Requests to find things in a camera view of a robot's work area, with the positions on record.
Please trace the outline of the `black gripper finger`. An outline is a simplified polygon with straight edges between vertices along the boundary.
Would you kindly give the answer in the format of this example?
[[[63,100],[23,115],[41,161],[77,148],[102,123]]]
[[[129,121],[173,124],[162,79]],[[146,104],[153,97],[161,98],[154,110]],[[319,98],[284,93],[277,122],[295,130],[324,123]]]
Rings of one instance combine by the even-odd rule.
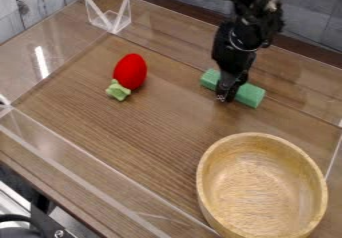
[[[225,71],[220,71],[218,74],[214,87],[216,99],[220,102],[232,102],[237,92],[236,77]]]
[[[241,86],[248,81],[248,71],[244,70],[236,78],[236,84]]]

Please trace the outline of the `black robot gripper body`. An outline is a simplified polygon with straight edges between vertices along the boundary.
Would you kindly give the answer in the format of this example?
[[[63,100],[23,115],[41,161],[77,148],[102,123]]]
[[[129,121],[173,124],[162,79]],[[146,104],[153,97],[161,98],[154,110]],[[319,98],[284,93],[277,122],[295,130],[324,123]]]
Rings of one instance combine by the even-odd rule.
[[[220,71],[238,77],[244,70],[249,70],[259,47],[257,32],[252,26],[243,23],[222,22],[218,25],[210,57]]]

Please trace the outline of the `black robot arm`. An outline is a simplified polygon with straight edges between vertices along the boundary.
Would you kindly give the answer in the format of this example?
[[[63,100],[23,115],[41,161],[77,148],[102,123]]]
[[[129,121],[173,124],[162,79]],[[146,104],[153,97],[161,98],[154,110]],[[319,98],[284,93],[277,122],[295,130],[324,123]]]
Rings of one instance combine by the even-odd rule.
[[[210,50],[218,67],[216,98],[230,102],[248,81],[256,51],[267,48],[284,26],[281,0],[228,0],[234,17],[220,23]]]

